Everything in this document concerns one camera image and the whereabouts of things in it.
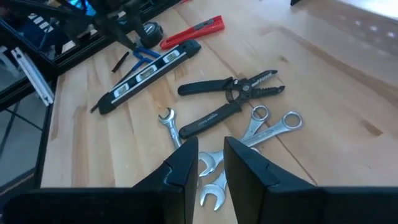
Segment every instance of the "open-end wrench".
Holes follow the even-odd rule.
[[[225,170],[221,171],[221,174],[215,179],[212,183],[206,184],[203,186],[202,191],[200,193],[200,205],[203,206],[205,204],[206,196],[208,194],[212,194],[216,197],[216,205],[214,206],[214,211],[223,206],[225,202],[225,188],[226,188],[226,176]]]
[[[160,123],[162,123],[164,126],[167,127],[167,129],[169,130],[169,133],[172,137],[174,148],[178,149],[182,145],[182,143],[181,143],[180,136],[178,135],[178,130],[175,127],[176,112],[171,108],[167,108],[167,109],[169,111],[169,114],[166,117],[161,117],[161,115],[158,115],[158,119],[159,119]]]
[[[295,116],[298,119],[298,123],[295,126],[289,126],[287,124],[287,119],[290,116]],[[243,144],[247,145],[248,147],[252,147],[260,142],[264,142],[278,134],[286,133],[290,131],[296,131],[303,126],[303,120],[301,116],[293,111],[288,112],[285,116],[278,121],[275,125],[271,126],[270,128],[261,131],[258,134],[253,135],[252,137],[247,138],[246,140],[241,141]],[[201,194],[200,194],[200,205],[203,206],[205,203],[206,196],[208,194],[212,194],[216,197],[216,205],[214,207],[214,211],[220,209],[220,207],[225,202],[225,187],[226,187],[226,176],[225,171],[223,169],[220,176],[217,177],[215,181],[210,184],[206,184],[203,186]]]
[[[264,116],[258,118],[256,112],[259,109],[264,109],[266,111]],[[248,128],[244,132],[241,139],[246,139],[254,135],[254,133],[261,127],[261,125],[266,122],[270,117],[270,112],[268,108],[264,105],[256,106],[251,111],[251,120]],[[213,173],[218,164],[224,159],[223,150],[216,152],[199,152],[199,161],[203,161],[206,164],[206,169],[199,174],[199,177],[206,177]]]

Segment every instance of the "wrench jaw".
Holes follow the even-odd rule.
[[[166,125],[167,123],[169,123],[170,121],[172,121],[175,118],[175,111],[171,108],[167,108],[167,109],[169,111],[167,116],[162,117],[160,114],[157,115],[157,118],[159,119],[159,121],[164,125]]]
[[[216,197],[214,211],[219,210],[225,202],[225,191],[218,185],[206,184],[200,194],[200,206],[204,206],[206,197],[209,194]]]
[[[206,164],[206,169],[199,174],[199,177],[206,177],[216,169],[216,161],[206,152],[199,152],[199,161]]]

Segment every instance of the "blue pliers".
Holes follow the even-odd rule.
[[[135,66],[133,66],[133,68],[130,70],[130,72],[133,72],[133,71],[137,70],[137,68],[139,68],[143,63],[151,63],[151,62],[153,62],[153,60],[142,56],[140,53],[144,53],[144,54],[150,55],[150,56],[152,56],[154,58],[159,58],[160,57],[160,54],[158,54],[156,52],[153,52],[153,51],[151,51],[149,49],[145,49],[143,47],[137,47],[132,52],[132,54],[134,56],[136,56],[136,58],[138,58],[139,61],[135,64]]]
[[[150,55],[154,58],[160,57],[160,54],[153,52],[149,49],[146,49],[144,47],[136,47],[136,49],[132,51],[132,54],[138,59],[138,62],[135,64],[135,66],[133,66],[133,68],[127,74],[131,74],[133,71],[137,70],[137,68],[139,68],[143,63],[151,63],[152,62],[151,59],[142,56],[140,53]],[[119,62],[116,64],[116,66],[112,69],[112,72],[116,72],[120,68],[120,66],[125,61],[126,57],[129,54],[130,54],[130,52],[126,52],[123,55],[123,57],[119,60]]]

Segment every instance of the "pliers handle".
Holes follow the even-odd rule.
[[[133,68],[130,70],[130,72],[133,72],[133,71],[137,70],[143,63],[151,63],[152,62],[151,59],[142,56],[140,54],[140,52],[142,52],[144,54],[147,54],[147,55],[150,55],[150,56],[152,56],[154,58],[159,58],[160,57],[160,54],[158,54],[156,52],[153,52],[151,50],[145,49],[143,47],[137,47],[135,50],[132,51],[132,54],[136,58],[138,58],[138,62],[133,66]]]
[[[224,80],[210,80],[196,83],[189,83],[178,88],[178,93],[181,96],[191,95],[196,93],[207,93],[211,91],[224,91],[230,89],[233,85],[233,78],[229,77]]]

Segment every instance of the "wrench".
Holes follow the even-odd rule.
[[[161,117],[161,115],[158,115],[158,119],[159,119],[160,123],[162,123],[164,126],[167,127],[167,129],[169,130],[169,133],[172,137],[174,148],[178,149],[182,145],[182,143],[181,143],[180,136],[178,135],[178,130],[175,127],[176,112],[171,108],[167,108],[167,109],[169,111],[169,114],[164,118]]]
[[[221,174],[215,179],[212,183],[206,184],[203,186],[202,191],[200,193],[200,205],[203,206],[205,204],[206,196],[208,194],[212,194],[216,196],[216,205],[214,206],[214,211],[223,206],[225,202],[225,188],[226,188],[226,176],[225,170],[221,171]]]
[[[286,122],[289,116],[295,116],[298,119],[298,124],[295,126],[289,126]],[[278,134],[299,130],[302,126],[303,126],[303,119],[301,118],[301,116],[296,112],[290,111],[287,114],[285,114],[285,116],[275,125],[271,126],[266,130],[261,131],[258,134],[246,138],[241,142],[247,145],[248,147],[252,147]],[[219,177],[217,177],[215,181],[203,186],[203,190],[200,194],[200,205],[203,206],[203,204],[205,203],[206,196],[208,194],[212,194],[216,197],[216,205],[214,207],[214,211],[217,211],[225,202],[225,187],[226,187],[226,176],[225,176],[225,170],[223,169],[222,173],[220,174]]]
[[[257,118],[256,111],[258,109],[264,109],[266,114],[263,117]],[[270,112],[266,106],[259,105],[252,109],[251,120],[248,128],[244,132],[241,139],[246,139],[254,135],[254,133],[261,127],[261,125],[269,119]],[[213,173],[218,164],[224,159],[223,150],[217,152],[199,152],[199,161],[203,161],[206,164],[206,169],[199,174],[199,177],[206,177]]]
[[[297,125],[289,126],[286,123],[287,118],[290,116],[294,116],[298,119]],[[302,126],[303,126],[303,119],[301,118],[301,116],[294,111],[290,111],[287,114],[285,114],[284,117],[280,121],[278,121],[278,123],[273,125],[272,127],[268,128],[266,130],[263,130],[255,135],[251,136],[250,138],[246,138],[246,139],[242,140],[241,142],[243,144],[245,144],[247,147],[253,147],[256,144],[266,141],[278,134],[289,132],[289,131],[299,130]]]

